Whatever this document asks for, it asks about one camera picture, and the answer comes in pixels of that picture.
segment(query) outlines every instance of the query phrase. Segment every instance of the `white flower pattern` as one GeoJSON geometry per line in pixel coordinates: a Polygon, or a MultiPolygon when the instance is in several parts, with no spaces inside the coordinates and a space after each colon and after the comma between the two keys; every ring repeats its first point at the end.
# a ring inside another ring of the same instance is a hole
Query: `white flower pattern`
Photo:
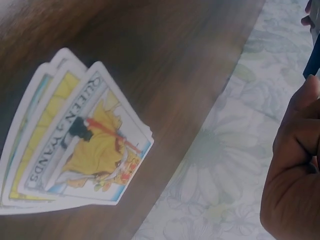
{"type": "Polygon", "coordinates": [[[273,240],[260,224],[272,144],[312,51],[307,0],[266,0],[241,58],[134,240],[273,240]]]}

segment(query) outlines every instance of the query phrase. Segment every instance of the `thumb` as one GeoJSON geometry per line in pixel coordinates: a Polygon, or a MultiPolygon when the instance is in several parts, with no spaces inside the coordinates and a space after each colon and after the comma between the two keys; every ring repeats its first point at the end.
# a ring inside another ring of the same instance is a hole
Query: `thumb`
{"type": "Polygon", "coordinates": [[[312,104],[320,95],[320,81],[316,76],[309,75],[304,84],[292,96],[281,125],[292,119],[295,114],[312,104]]]}

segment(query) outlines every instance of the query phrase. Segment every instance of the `finger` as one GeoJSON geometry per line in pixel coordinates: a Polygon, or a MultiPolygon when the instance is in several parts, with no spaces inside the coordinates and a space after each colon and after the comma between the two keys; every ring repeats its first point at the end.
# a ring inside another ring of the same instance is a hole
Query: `finger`
{"type": "Polygon", "coordinates": [[[303,26],[311,26],[311,28],[315,27],[314,22],[311,20],[310,16],[305,16],[304,18],[301,19],[301,24],[303,26]]]}
{"type": "Polygon", "coordinates": [[[320,119],[296,119],[287,124],[279,136],[268,178],[320,158],[320,119]]]}
{"type": "Polygon", "coordinates": [[[311,11],[311,4],[312,4],[312,0],[309,0],[304,10],[307,14],[309,14],[311,11]]]}
{"type": "Polygon", "coordinates": [[[318,99],[319,94],[319,79],[316,76],[310,75],[304,84],[292,96],[281,125],[291,120],[298,112],[315,102],[318,99]]]}

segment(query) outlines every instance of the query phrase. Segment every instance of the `wooden table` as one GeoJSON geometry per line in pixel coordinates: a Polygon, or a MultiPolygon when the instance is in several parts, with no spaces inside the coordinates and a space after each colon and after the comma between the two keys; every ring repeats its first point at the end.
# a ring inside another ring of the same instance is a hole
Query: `wooden table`
{"type": "Polygon", "coordinates": [[[0,216],[3,240],[130,240],[225,86],[264,0],[0,3],[0,146],[37,66],[102,61],[155,144],[117,206],[0,216]]]}

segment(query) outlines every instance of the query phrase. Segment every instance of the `printed flower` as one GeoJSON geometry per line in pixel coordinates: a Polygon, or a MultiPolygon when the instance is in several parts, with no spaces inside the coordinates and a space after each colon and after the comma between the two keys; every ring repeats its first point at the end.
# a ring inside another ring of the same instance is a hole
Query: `printed flower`
{"type": "Polygon", "coordinates": [[[168,221],[163,230],[166,240],[222,240],[221,228],[204,217],[193,220],[190,217],[168,221]]]}
{"type": "Polygon", "coordinates": [[[253,111],[237,107],[235,100],[217,101],[167,186],[171,208],[199,216],[210,206],[240,199],[244,185],[257,184],[261,163],[249,150],[258,137],[247,130],[253,111]]]}
{"type": "Polygon", "coordinates": [[[154,226],[146,218],[132,240],[154,240],[155,235],[154,226]]]}
{"type": "Polygon", "coordinates": [[[225,210],[222,213],[221,227],[224,231],[238,236],[249,236],[259,227],[259,215],[249,205],[225,210]]]}
{"type": "Polygon", "coordinates": [[[292,93],[277,86],[271,79],[248,83],[239,98],[247,106],[281,121],[292,93]]]}

